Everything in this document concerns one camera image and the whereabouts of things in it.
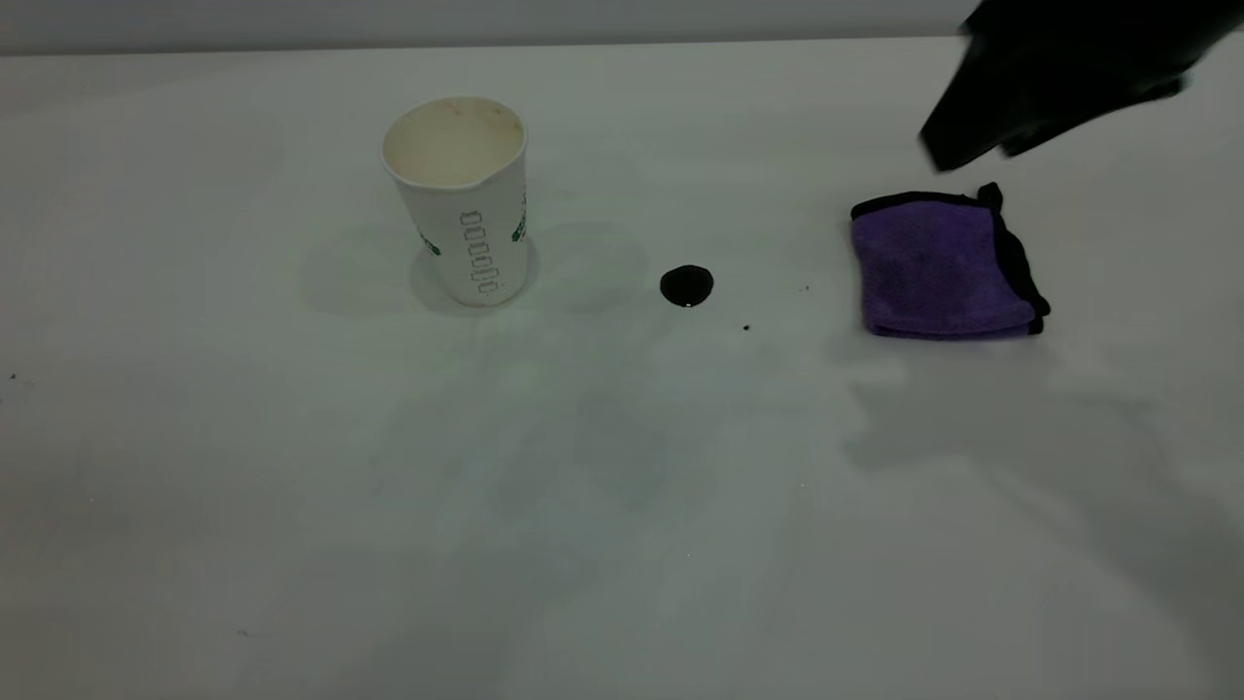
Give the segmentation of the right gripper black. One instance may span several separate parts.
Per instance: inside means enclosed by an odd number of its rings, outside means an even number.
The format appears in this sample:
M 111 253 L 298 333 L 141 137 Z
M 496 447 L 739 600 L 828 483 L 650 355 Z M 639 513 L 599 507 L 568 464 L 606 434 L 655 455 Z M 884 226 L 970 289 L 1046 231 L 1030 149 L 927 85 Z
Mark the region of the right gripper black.
M 921 128 L 935 172 L 991 150 L 1026 154 L 1125 108 L 1168 99 L 1242 26 L 1240 1 L 982 1 L 963 30 L 982 44 L 1125 86 L 1054 90 L 1031 108 L 1025 75 L 955 75 Z

